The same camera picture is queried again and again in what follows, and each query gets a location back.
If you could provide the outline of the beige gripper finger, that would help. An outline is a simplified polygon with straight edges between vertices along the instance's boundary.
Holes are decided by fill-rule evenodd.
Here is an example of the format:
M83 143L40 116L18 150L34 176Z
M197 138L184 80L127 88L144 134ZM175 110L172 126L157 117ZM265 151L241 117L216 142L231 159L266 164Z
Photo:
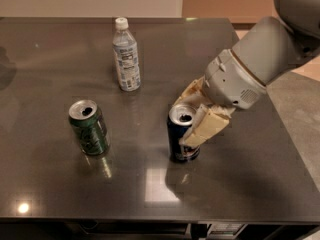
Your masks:
M222 131L230 122L231 109L219 105L208 107L201 104L196 111L192 126L179 140L180 145L196 147Z
M189 104L193 107L199 107L201 104L212 106L213 102L208 98L203 90L203 83L203 77L193 80L176 99L174 104Z

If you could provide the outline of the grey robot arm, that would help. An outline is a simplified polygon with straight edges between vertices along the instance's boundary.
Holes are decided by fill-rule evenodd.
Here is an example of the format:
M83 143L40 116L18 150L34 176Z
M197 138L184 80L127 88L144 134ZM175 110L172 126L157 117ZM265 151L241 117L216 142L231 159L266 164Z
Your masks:
M264 17L233 47L212 60L176 100L196 108L179 139L196 147L222 131L237 109L248 109L282 74L319 55L320 0L274 0L277 17Z

